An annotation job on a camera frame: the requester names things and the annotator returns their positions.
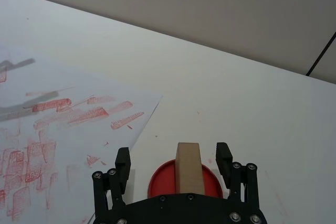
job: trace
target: black cable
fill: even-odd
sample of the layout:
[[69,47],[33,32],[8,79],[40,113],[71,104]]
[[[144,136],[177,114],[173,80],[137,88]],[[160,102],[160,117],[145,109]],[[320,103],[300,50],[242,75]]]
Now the black cable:
[[324,47],[324,49],[322,50],[322,52],[320,53],[320,55],[318,56],[318,58],[316,59],[316,61],[314,62],[313,66],[311,66],[311,68],[309,69],[308,73],[306,74],[306,76],[309,76],[314,68],[316,67],[317,63],[319,63],[319,61],[322,59],[322,56],[325,54],[325,52],[328,50],[328,48],[330,47],[331,43],[335,40],[336,38],[336,32],[334,33],[334,35],[331,37],[331,39],[329,40],[329,42],[326,44],[326,46]]

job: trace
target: wooden block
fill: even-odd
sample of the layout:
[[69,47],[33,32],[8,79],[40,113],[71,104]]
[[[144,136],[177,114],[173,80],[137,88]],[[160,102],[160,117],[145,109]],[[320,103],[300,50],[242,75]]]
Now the wooden block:
[[175,160],[177,194],[205,194],[201,153],[198,143],[179,143]]

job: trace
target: red lid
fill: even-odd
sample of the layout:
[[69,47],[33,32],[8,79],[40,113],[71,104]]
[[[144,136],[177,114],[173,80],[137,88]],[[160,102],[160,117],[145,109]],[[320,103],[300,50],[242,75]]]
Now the red lid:
[[[205,195],[223,197],[222,188],[216,175],[205,165],[202,165]],[[175,160],[161,165],[153,174],[148,185],[148,198],[175,192]]]

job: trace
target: paper sheet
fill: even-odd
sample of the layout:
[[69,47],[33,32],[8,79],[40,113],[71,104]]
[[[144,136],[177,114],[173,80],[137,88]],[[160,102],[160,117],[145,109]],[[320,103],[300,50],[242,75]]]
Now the paper sheet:
[[161,96],[0,47],[0,222],[84,224]]

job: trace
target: screw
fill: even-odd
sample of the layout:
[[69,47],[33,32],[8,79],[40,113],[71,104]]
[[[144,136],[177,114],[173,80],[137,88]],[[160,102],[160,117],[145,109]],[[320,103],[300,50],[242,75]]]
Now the screw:
[[119,219],[117,224],[127,224],[127,221],[125,219]]
[[248,167],[250,170],[254,170],[254,169],[256,169],[256,166],[255,166],[254,164],[249,164],[247,167]]
[[116,169],[110,169],[109,174],[114,175],[114,174],[116,174],[116,172],[117,172]]
[[95,178],[100,178],[100,177],[101,177],[101,173],[95,173],[95,174],[94,174],[94,177],[95,177]]
[[240,168],[240,164],[239,163],[233,163],[233,167],[238,169],[238,168]]
[[250,216],[250,220],[252,221],[252,223],[254,224],[261,224],[261,219],[259,216],[257,215],[251,215]]
[[236,212],[232,212],[230,214],[230,219],[234,222],[239,222],[240,221],[240,215],[237,214]]

